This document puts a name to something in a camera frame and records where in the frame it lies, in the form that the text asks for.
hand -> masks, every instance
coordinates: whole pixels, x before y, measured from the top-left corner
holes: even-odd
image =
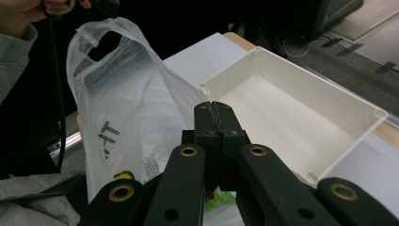
[[[6,5],[9,8],[21,13],[28,22],[37,22],[46,18],[44,9],[48,14],[62,15],[70,12],[75,0],[67,5],[68,0],[0,0],[0,4]],[[79,0],[83,8],[90,8],[91,4],[88,0]]]

white container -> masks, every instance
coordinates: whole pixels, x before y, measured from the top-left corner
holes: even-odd
[[[199,89],[210,101],[230,105],[252,143],[271,148],[313,187],[388,117],[259,46]]]

plastic bag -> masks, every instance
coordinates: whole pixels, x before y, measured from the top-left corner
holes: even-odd
[[[105,33],[119,46],[99,61],[88,56]],[[146,182],[165,169],[182,130],[194,127],[199,90],[170,71],[134,23],[124,18],[83,24],[67,56],[68,83],[81,117],[88,199],[121,172]]]

person's sleeve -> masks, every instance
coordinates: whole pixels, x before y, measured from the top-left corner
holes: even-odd
[[[0,34],[0,104],[29,62],[29,51],[37,36],[32,24],[26,27],[22,39]]]

table surface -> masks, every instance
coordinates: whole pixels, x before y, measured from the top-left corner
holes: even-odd
[[[223,71],[255,47],[234,33],[214,35],[164,60],[192,86]],[[399,218],[399,131],[388,121],[377,127],[327,177],[362,187]],[[205,213],[204,225],[243,225],[235,204]]]

